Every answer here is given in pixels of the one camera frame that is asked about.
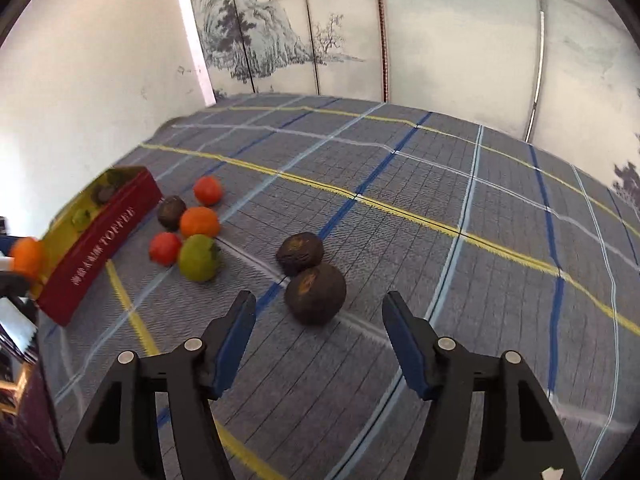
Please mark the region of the orange tangerine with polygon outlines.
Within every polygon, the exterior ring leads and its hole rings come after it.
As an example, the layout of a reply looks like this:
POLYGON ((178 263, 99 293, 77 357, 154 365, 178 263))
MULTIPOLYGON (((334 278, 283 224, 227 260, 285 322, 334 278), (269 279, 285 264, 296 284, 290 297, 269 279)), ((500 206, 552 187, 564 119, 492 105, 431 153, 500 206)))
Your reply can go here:
POLYGON ((33 237, 19 238, 11 248, 12 271, 29 281, 37 281, 44 266, 43 244, 33 237))
POLYGON ((216 237, 221 225, 215 211, 207 207, 191 207, 180 217, 179 230, 183 238, 198 234, 216 237))

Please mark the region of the red tomato fruit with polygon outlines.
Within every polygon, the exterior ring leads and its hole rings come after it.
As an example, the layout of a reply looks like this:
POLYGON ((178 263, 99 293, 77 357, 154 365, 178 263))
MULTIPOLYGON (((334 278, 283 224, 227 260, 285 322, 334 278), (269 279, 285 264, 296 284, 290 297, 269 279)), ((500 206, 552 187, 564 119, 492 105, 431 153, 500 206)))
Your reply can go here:
POLYGON ((182 240, 171 232, 156 234, 149 246, 149 258, 161 266, 172 266, 176 263, 182 240))

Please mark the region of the small dark brown fruit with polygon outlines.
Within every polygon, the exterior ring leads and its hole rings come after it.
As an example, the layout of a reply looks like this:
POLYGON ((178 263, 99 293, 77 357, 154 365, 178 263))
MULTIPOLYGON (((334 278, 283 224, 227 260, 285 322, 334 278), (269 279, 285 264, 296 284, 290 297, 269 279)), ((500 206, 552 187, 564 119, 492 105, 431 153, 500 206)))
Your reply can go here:
POLYGON ((186 212, 186 203, 177 195, 167 196, 157 209, 157 220, 168 232, 180 229, 180 220, 186 212))

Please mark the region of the green round fruit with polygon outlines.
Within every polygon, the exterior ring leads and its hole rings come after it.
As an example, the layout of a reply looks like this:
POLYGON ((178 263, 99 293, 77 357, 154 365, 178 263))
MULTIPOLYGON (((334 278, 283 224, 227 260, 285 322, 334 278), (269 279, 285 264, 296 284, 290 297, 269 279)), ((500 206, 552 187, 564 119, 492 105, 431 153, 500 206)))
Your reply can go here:
POLYGON ((180 273, 189 281, 211 281, 221 264, 219 248, 215 241, 203 234, 195 234, 183 243, 178 257, 180 273))

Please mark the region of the red orange small fruit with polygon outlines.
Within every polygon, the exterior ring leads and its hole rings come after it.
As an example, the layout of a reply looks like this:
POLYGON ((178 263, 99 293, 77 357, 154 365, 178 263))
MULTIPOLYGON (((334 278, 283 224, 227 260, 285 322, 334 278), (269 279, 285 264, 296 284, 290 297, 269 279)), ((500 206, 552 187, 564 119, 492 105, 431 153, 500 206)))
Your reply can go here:
POLYGON ((222 200, 224 188, 216 178, 203 176, 194 183, 193 194, 201 205, 210 207, 222 200))

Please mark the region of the dark brown passion fruit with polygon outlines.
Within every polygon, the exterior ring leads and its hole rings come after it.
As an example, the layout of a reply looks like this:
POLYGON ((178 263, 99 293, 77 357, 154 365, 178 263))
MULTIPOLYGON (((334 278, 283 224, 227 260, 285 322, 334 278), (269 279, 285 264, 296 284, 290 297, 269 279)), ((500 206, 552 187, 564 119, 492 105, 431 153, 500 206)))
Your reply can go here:
POLYGON ((288 237, 276 252, 276 260, 286 276, 295 276, 318 266, 324 256, 322 239, 311 232, 288 237))
POLYGON ((329 263, 320 263, 299 273, 284 293, 285 304, 304 325, 329 323, 340 312, 345 298, 344 275, 329 263))

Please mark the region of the green fruit in tin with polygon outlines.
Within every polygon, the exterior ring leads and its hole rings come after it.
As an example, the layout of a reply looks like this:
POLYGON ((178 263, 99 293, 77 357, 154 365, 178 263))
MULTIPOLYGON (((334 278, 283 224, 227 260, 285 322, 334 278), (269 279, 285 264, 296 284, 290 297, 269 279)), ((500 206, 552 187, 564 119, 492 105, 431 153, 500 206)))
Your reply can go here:
POLYGON ((91 212, 86 208, 79 208, 72 215, 72 226, 78 233, 88 229, 91 221, 91 212))

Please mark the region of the red gold toffee tin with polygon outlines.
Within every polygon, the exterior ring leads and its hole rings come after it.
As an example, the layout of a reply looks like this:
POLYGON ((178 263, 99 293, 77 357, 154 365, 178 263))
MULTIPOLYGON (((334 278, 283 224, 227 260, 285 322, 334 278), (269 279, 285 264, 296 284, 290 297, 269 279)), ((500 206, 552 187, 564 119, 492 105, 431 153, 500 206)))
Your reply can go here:
POLYGON ((114 167, 80 191, 50 223, 43 235, 44 266, 32 289, 38 308, 55 324, 66 326, 108 259, 162 198, 151 171, 143 166, 114 167), (100 185, 117 192, 104 206, 92 199, 100 185), (88 229, 78 233, 72 215, 91 212, 88 229))

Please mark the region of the dark fruit in tin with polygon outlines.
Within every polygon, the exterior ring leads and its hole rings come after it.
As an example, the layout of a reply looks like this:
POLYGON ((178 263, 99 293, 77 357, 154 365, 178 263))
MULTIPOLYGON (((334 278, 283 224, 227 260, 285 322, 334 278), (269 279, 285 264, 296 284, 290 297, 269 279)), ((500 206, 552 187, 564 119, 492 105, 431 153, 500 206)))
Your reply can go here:
POLYGON ((100 185, 93 193, 92 199, 99 206, 107 204, 117 192, 113 185, 100 185))

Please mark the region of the grey plaid tablecloth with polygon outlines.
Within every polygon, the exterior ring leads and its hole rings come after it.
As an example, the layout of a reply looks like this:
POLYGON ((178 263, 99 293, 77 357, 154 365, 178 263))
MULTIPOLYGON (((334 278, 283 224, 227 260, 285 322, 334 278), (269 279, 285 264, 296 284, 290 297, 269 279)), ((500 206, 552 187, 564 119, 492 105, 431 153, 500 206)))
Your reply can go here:
POLYGON ((206 283, 148 256, 147 216, 65 327, 40 322, 58 434, 70 444, 116 356, 167 352, 238 292, 257 322, 213 406, 240 479, 399 479, 428 407, 406 385, 382 321, 396 290, 469 350, 516 350, 597 479, 639 421, 639 216, 539 148, 456 118, 321 96, 235 96, 171 119, 108 166, 143 166, 195 204, 220 181, 222 266, 206 283), (276 252, 311 232, 346 280, 340 312, 299 323, 276 252))

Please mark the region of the painted folding screen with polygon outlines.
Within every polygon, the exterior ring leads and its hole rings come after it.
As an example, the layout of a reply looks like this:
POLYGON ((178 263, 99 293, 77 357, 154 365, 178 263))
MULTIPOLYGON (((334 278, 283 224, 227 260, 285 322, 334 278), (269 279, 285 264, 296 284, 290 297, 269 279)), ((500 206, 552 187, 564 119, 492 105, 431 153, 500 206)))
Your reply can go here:
POLYGON ((639 200, 639 37, 610 0, 191 0, 216 96, 429 108, 639 200))

